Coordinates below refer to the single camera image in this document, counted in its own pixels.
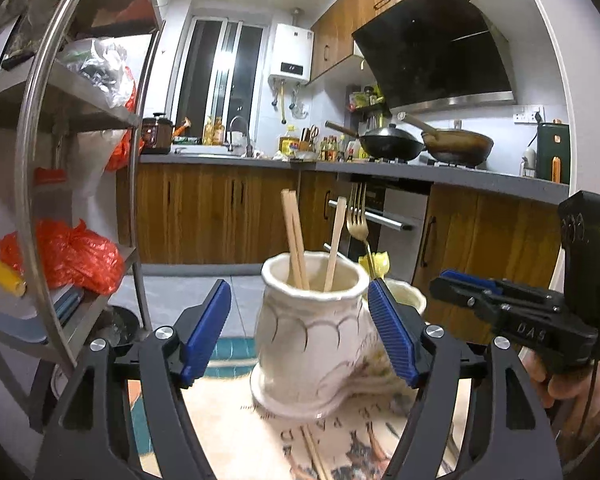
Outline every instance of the black range hood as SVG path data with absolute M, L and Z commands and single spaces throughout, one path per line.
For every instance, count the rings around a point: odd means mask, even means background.
M 469 0 L 403 0 L 353 38 L 389 108 L 515 103 L 508 43 Z

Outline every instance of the screw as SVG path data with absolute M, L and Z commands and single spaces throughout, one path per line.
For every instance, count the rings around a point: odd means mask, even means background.
M 443 335 L 445 335 L 444 329 L 438 325 L 427 326 L 425 332 L 429 337 L 433 337 L 435 339 L 440 339 Z
M 501 350 L 506 350 L 511 346 L 509 340 L 506 337 L 502 337 L 501 335 L 494 339 L 493 342 Z
M 93 341 L 91 341 L 91 344 L 89 345 L 89 348 L 91 348 L 91 350 L 94 351 L 94 352 L 99 352 L 106 345 L 107 345 L 107 342 L 104 341 L 104 339 L 94 339 Z
M 161 326 L 155 331 L 155 336 L 158 339 L 168 339 L 173 335 L 173 328 L 170 326 Z

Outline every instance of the electrical outlet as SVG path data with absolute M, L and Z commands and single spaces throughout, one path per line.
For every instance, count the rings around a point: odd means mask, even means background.
M 544 121 L 544 106 L 542 105 L 525 105 L 522 111 L 513 114 L 513 122 L 515 124 L 538 124 L 536 121 L 536 112 L 540 113 L 541 121 Z

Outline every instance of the gold fork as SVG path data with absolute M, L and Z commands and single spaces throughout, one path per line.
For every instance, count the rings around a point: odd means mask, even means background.
M 365 216 L 366 184 L 351 186 L 351 195 L 347 207 L 347 230 L 356 240 L 362 242 L 366 248 L 366 258 L 369 260 L 369 275 L 372 280 L 376 278 L 376 266 L 371 256 L 371 247 L 366 239 L 369 236 L 369 227 L 366 225 Z

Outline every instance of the dark green appliance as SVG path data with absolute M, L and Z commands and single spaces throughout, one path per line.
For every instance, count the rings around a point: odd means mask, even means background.
M 554 158 L 560 159 L 560 182 L 568 184 L 571 176 L 571 142 L 568 124 L 538 124 L 536 177 L 552 179 Z

